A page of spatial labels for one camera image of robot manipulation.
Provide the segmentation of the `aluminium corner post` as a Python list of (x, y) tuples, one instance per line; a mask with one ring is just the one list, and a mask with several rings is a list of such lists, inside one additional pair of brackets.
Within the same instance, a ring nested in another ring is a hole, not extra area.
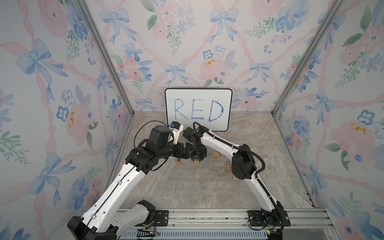
[(133, 108), (129, 102), (127, 94), (125, 93), (124, 86), (121, 83), (121, 81), (117, 75), (117, 71), (113, 67), (112, 60), (108, 54), (107, 48), (106, 48), (106, 46), (102, 40), (102, 36), (101, 36), (97, 26), (96, 26), (96, 23), (92, 17), (92, 14), (88, 8), (86, 1), (75, 0), (75, 4), (76, 4), (77, 8), (79, 9), (81, 16), (84, 18), (85, 24), (86, 24), (87, 28), (89, 29), (92, 37), (94, 38), (96, 47), (97, 47), (97, 49), (101, 55), (102, 60), (104, 61), (105, 65), (106, 65), (106, 68), (107, 68), (109, 74), (112, 77), (112, 81), (114, 82), (114, 84), (116, 85), (116, 87), (118, 89), (118, 93), (122, 97), (123, 103), (129, 112), (129, 116), (133, 117), (134, 116)]
[(329, 10), (326, 12), (325, 17), (323, 18), (323, 22), (320, 24), (318, 30), (315, 32), (313, 36), (313, 40), (308, 45), (306, 51), (304, 52), (301, 61), (298, 64), (298, 68), (293, 72), (292, 77), (288, 81), (286, 87), (284, 88), (281, 96), (279, 97), (277, 104), (271, 111), (273, 117), (277, 115), (279, 110), (282, 108), (285, 99), (288, 97), (289, 92), (294, 87), (295, 82), (298, 80), (305, 67), (311, 60), (312, 56), (315, 54), (319, 43), (327, 34), (328, 29), (332, 22), (336, 19), (338, 12), (340, 11), (340, 7), (343, 5), (344, 1), (336, 0), (331, 2), (331, 6)]

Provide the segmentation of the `aluminium left corner post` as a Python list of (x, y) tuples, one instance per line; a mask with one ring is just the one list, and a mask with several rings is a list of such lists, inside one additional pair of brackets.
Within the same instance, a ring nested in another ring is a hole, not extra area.
[(117, 71), (113, 67), (112, 60), (108, 54), (107, 48), (106, 48), (106, 46), (102, 40), (102, 36), (101, 36), (97, 26), (96, 26), (96, 23), (92, 17), (92, 14), (88, 8), (86, 1), (75, 0), (75, 4), (76, 4), (77, 8), (79, 9), (81, 16), (84, 18), (85, 24), (86, 24), (87, 28), (89, 29), (92, 37), (94, 38), (96, 47), (97, 47), (97, 49), (101, 55), (102, 60), (104, 61), (105, 65), (106, 65), (106, 68), (107, 68), (109, 74), (112, 77), (112, 81), (114, 82), (114, 84), (116, 85), (116, 87), (118, 89), (118, 93), (122, 97), (123, 103), (129, 112), (129, 116), (133, 117), (134, 116), (133, 108), (129, 102), (127, 94), (125, 93), (124, 86), (121, 83), (121, 81), (117, 75)]

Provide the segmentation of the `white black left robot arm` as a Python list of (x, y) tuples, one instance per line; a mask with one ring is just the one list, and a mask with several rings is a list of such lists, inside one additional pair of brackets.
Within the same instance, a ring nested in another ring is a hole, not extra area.
[(82, 216), (72, 217), (67, 227), (77, 240), (116, 240), (136, 226), (151, 227), (156, 222), (156, 207), (146, 200), (131, 210), (118, 210), (135, 186), (160, 159), (180, 158), (184, 145), (178, 142), (183, 125), (155, 126), (148, 139), (134, 147), (116, 178), (102, 196)]

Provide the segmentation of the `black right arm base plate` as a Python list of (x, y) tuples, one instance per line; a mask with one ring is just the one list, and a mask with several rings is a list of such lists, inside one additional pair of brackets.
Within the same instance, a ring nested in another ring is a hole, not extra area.
[(283, 220), (281, 221), (280, 217), (274, 218), (271, 214), (267, 214), (266, 211), (263, 210), (248, 210), (247, 211), (249, 225), (252, 228), (261, 228), (264, 227), (265, 224), (267, 228), (272, 227), (280, 227), (282, 222), (284, 223), (284, 227), (290, 227), (291, 222), (288, 216), (288, 213), (283, 210)]

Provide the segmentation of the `aluminium right corner post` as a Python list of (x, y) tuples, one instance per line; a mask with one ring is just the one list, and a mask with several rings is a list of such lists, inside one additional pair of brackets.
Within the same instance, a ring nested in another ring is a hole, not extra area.
[(282, 108), (285, 99), (288, 97), (289, 92), (294, 87), (295, 82), (298, 80), (305, 67), (311, 60), (312, 56), (315, 54), (319, 43), (327, 34), (328, 29), (332, 22), (336, 19), (338, 12), (340, 11), (340, 7), (343, 5), (344, 1), (336, 0), (331, 2), (331, 6), (329, 10), (326, 12), (325, 17), (323, 18), (323, 22), (320, 24), (318, 30), (315, 32), (313, 36), (313, 40), (308, 45), (306, 51), (304, 52), (301, 61), (298, 64), (298, 68), (293, 72), (292, 77), (288, 81), (286, 87), (284, 88), (281, 96), (279, 97), (277, 104), (271, 111), (273, 117), (277, 115), (279, 110)]

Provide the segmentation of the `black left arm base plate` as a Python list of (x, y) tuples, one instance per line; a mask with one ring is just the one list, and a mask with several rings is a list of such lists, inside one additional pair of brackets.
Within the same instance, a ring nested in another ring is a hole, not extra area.
[(152, 226), (167, 227), (169, 222), (168, 210), (155, 210), (149, 213), (147, 219), (140, 226), (149, 228)]

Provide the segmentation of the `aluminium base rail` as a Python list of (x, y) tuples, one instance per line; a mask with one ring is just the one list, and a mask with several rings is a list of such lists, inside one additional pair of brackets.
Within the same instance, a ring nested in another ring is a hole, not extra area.
[(136, 226), (117, 240), (339, 240), (324, 209), (287, 209), (291, 226), (252, 228), (248, 210), (169, 209), (167, 227)]

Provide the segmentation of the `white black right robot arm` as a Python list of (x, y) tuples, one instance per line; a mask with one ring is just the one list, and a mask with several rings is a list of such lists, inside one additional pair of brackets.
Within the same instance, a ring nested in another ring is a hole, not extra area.
[(232, 163), (233, 175), (249, 186), (268, 221), (274, 221), (274, 225), (277, 225), (284, 220), (284, 207), (259, 176), (265, 170), (265, 162), (248, 145), (231, 143), (201, 125), (196, 129), (188, 127), (184, 130), (183, 137), (193, 144), (195, 152), (209, 147), (227, 157)]

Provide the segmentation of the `whiteboard with blue RED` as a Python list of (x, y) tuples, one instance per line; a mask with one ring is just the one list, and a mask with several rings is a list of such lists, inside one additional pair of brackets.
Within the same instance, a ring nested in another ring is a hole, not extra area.
[(168, 124), (179, 122), (185, 128), (197, 122), (214, 132), (229, 128), (233, 91), (220, 88), (166, 89)]

